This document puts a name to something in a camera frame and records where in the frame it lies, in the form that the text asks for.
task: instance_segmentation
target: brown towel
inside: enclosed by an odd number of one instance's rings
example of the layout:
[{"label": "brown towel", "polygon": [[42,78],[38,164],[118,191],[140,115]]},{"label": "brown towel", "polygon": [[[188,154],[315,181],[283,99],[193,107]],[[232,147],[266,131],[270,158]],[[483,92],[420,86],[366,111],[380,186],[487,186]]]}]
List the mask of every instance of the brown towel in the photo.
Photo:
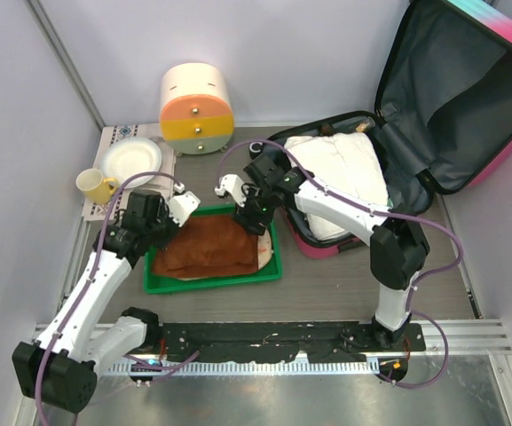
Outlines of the brown towel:
[{"label": "brown towel", "polygon": [[257,236],[228,215],[191,217],[166,250],[158,250],[155,275],[190,279],[257,272]]}]

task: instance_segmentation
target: green plastic bin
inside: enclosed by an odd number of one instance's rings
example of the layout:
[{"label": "green plastic bin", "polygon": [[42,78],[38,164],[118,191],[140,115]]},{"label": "green plastic bin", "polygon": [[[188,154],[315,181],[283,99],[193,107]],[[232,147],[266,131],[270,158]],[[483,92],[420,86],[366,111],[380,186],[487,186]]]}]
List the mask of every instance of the green plastic bin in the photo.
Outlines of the green plastic bin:
[{"label": "green plastic bin", "polygon": [[[221,206],[202,207],[194,211],[193,216],[209,216],[223,215],[232,213],[233,204]],[[234,277],[204,278],[201,280],[183,281],[175,278],[163,277],[151,273],[151,265],[157,253],[156,248],[150,248],[146,254],[146,269],[144,289],[149,295],[163,295],[167,293],[175,293],[177,291],[201,290],[204,288],[219,288],[226,286],[237,286],[240,284],[254,284],[257,282],[278,280],[283,275],[283,267],[281,265],[280,245],[277,241],[277,231],[275,223],[269,226],[270,236],[272,237],[272,260],[264,269],[250,275],[237,275]]]}]

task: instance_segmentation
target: mug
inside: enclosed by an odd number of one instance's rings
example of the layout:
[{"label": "mug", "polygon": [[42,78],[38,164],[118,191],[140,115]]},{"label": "mug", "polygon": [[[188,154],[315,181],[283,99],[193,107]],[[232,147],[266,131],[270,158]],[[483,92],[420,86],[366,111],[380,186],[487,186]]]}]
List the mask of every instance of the mug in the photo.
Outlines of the mug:
[{"label": "mug", "polygon": [[98,169],[86,169],[76,178],[76,187],[96,204],[106,204],[119,186],[114,177],[104,177]]}]

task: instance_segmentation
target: folded white clothing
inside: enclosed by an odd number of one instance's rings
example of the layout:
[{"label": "folded white clothing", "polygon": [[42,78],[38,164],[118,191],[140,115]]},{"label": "folded white clothing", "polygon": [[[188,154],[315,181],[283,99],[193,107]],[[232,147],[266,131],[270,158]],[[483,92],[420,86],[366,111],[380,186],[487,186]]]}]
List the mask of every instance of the folded white clothing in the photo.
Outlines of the folded white clothing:
[{"label": "folded white clothing", "polygon": [[[370,138],[364,133],[330,137],[295,136],[285,148],[317,178],[361,200],[388,204],[388,188]],[[322,217],[307,215],[317,240],[329,240],[348,232]]]}]

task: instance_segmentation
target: pink suitcase shell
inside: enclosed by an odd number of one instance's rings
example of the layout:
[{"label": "pink suitcase shell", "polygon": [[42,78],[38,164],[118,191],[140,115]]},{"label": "pink suitcase shell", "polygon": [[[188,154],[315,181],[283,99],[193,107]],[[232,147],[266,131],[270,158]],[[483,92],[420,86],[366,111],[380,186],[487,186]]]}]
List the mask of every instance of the pink suitcase shell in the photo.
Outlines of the pink suitcase shell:
[{"label": "pink suitcase shell", "polygon": [[[341,114],[269,139],[284,144],[290,136],[316,136],[324,124],[350,133],[367,117],[376,121],[368,136],[394,205],[420,214],[435,193],[482,182],[512,153],[512,20],[482,0],[413,0],[373,113]],[[290,168],[277,149],[265,146],[263,154]],[[309,257],[360,244],[351,234],[317,241],[301,212],[286,214],[297,245]]]}]

